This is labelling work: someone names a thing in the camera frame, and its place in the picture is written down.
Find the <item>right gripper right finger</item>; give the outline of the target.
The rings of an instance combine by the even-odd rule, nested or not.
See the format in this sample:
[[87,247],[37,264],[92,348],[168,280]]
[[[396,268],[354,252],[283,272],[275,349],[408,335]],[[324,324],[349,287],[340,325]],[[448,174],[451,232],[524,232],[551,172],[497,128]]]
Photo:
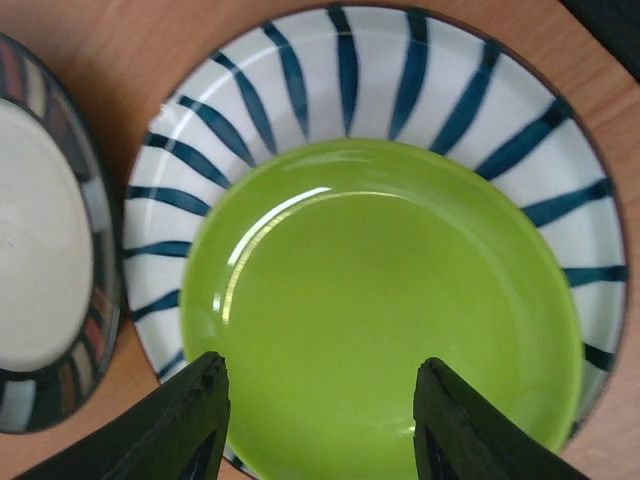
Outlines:
[[439,358],[419,368],[413,401],[420,479],[584,479]]

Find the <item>plain lime green plate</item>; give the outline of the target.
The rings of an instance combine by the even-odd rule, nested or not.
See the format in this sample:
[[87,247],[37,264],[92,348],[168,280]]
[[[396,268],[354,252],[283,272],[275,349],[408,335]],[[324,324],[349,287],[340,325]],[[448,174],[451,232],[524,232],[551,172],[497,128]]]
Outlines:
[[185,355],[226,360],[227,443],[261,479],[412,479],[413,397],[444,360],[558,451],[581,395],[567,279],[531,221],[442,156],[317,143],[212,208],[180,293]]

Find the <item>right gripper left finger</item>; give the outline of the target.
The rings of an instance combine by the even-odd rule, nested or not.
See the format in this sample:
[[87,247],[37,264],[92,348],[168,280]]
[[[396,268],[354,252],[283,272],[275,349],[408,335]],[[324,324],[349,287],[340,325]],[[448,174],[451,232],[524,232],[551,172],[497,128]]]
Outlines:
[[215,479],[230,419],[225,360],[206,352],[21,479]]

